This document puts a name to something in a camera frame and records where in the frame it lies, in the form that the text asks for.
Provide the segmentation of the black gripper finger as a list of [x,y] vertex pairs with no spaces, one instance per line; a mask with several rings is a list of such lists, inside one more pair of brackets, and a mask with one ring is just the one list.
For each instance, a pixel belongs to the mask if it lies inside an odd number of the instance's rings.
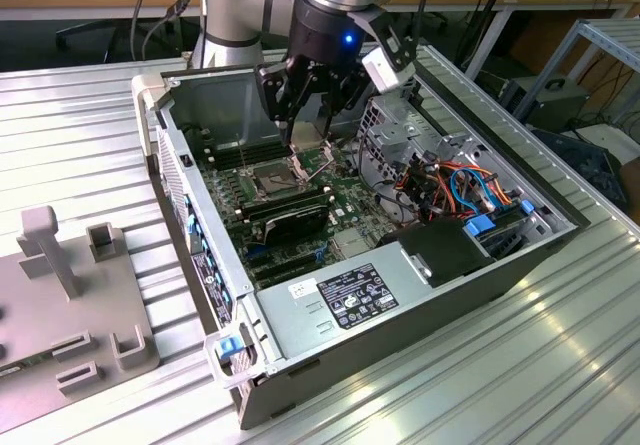
[[322,137],[329,135],[331,122],[343,110],[351,110],[370,84],[370,77],[364,69],[352,69],[344,77],[332,75],[329,91],[322,97],[325,119]]
[[313,71],[294,62],[255,67],[261,105],[278,128],[282,143],[290,143],[295,120],[312,93]]

